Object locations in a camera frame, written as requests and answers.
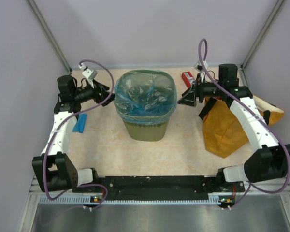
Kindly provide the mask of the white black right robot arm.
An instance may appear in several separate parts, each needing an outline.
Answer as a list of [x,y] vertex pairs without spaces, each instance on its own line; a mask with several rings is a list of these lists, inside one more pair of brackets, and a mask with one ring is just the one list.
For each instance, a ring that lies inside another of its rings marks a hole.
[[254,184],[284,177],[286,180],[277,192],[284,190],[290,179],[290,145],[283,144],[270,130],[269,120],[258,111],[249,88],[239,85],[237,66],[220,65],[218,80],[210,76],[205,61],[197,62],[195,68],[199,71],[196,80],[182,94],[178,104],[196,106],[197,102],[205,101],[199,114],[204,122],[214,116],[213,110],[218,103],[225,104],[242,127],[253,151],[244,164],[218,170],[217,188],[228,191],[234,182]]

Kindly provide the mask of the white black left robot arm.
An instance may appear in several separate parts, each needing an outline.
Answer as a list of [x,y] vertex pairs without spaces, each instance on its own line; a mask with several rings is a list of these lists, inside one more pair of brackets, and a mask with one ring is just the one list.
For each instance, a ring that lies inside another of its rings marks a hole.
[[69,159],[67,152],[71,133],[80,114],[85,111],[81,104],[93,100],[97,105],[107,106],[115,97],[114,87],[108,87],[96,80],[88,80],[85,86],[77,86],[71,75],[57,79],[59,94],[54,108],[54,123],[49,140],[41,152],[32,160],[32,167],[43,192],[76,189],[83,185],[88,191],[96,191],[100,186],[94,168],[78,170]]

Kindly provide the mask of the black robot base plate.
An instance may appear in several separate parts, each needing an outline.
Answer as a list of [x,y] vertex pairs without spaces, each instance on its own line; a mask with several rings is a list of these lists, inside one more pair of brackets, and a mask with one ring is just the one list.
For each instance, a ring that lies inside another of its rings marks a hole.
[[207,200],[209,193],[245,191],[242,182],[222,184],[215,177],[201,175],[106,176],[96,183],[107,188],[107,200]]

